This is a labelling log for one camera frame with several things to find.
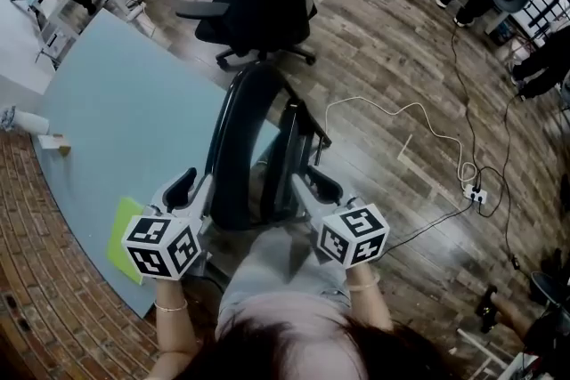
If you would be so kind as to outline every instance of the black office chair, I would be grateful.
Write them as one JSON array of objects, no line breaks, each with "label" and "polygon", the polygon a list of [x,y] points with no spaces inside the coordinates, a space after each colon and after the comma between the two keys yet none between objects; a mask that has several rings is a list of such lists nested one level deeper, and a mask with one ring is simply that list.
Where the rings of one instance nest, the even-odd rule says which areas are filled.
[{"label": "black office chair", "polygon": [[313,65],[315,55],[297,45],[309,36],[309,20],[316,13],[313,0],[214,0],[188,2],[176,15],[201,20],[196,28],[199,40],[230,46],[216,56],[226,69],[226,57],[243,57],[251,50],[258,50],[262,61],[267,53],[285,50]]},{"label": "black office chair", "polygon": [[[281,90],[287,92],[289,101],[281,115],[279,133],[268,152],[260,214],[254,216],[249,208],[253,150],[269,108]],[[314,163],[318,165],[322,148],[330,143],[305,103],[276,68],[265,62],[249,65],[233,79],[210,143],[205,175],[214,178],[209,206],[212,220],[222,230],[236,231],[297,219],[292,174],[312,182],[322,201],[338,201],[342,189],[309,165],[311,153],[315,152]]]}]

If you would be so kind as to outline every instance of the chair wheel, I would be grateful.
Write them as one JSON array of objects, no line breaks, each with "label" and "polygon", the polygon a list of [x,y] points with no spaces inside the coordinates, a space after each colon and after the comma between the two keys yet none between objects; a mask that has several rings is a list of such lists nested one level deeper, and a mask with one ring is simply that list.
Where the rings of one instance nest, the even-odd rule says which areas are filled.
[{"label": "chair wheel", "polygon": [[228,67],[230,67],[230,65],[228,64],[228,61],[226,59],[218,59],[217,65],[222,70],[227,70]]}]

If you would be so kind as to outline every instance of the brick wall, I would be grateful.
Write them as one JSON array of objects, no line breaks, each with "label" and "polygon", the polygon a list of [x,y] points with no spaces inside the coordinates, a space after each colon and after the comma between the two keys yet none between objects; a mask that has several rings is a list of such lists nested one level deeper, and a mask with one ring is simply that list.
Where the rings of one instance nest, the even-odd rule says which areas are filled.
[{"label": "brick wall", "polygon": [[145,378],[158,356],[94,268],[45,183],[27,135],[0,133],[0,328],[35,378]]}]

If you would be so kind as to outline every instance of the blue table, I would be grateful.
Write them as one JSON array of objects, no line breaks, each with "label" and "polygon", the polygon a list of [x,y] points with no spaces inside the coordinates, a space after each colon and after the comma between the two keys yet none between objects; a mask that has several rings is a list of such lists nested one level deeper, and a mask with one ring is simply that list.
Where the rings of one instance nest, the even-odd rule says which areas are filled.
[{"label": "blue table", "polygon": [[[224,90],[102,10],[59,67],[38,114],[71,152],[36,154],[63,217],[91,261],[140,316],[154,301],[106,257],[121,197],[147,204],[159,186],[204,169]],[[277,129],[265,122],[255,157]]]}]

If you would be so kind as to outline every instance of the green sticky note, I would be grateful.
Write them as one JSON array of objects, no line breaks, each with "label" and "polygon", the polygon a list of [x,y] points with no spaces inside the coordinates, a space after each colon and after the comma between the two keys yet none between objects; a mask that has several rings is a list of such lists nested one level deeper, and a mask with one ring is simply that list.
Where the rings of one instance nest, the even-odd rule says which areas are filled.
[{"label": "green sticky note", "polygon": [[144,207],[139,205],[132,198],[122,198],[118,203],[113,230],[110,234],[109,244],[107,245],[107,258],[109,261],[139,285],[143,282],[143,276],[136,270],[133,262],[125,252],[125,249],[121,245],[121,239],[125,234],[126,226],[131,222],[131,217],[134,215],[142,215],[143,210]]}]

